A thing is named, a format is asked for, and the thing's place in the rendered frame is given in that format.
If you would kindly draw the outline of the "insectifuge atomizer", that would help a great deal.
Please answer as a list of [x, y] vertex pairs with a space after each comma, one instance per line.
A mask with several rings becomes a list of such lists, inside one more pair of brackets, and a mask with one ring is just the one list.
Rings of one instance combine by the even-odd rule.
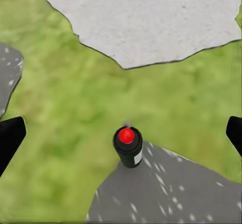
[[134, 121], [125, 120], [126, 126], [118, 129], [113, 143], [121, 162], [128, 168], [136, 168], [142, 159], [143, 140], [140, 131], [133, 127]]

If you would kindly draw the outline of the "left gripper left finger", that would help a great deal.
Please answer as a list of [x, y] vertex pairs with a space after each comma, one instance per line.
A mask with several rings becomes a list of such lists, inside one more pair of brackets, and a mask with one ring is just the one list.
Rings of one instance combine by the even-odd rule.
[[0, 176], [26, 136], [22, 116], [0, 122]]

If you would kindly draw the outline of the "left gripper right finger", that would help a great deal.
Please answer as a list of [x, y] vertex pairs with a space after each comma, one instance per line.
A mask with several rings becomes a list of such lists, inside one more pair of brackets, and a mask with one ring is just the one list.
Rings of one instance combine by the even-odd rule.
[[242, 118], [229, 118], [226, 135], [242, 157]]

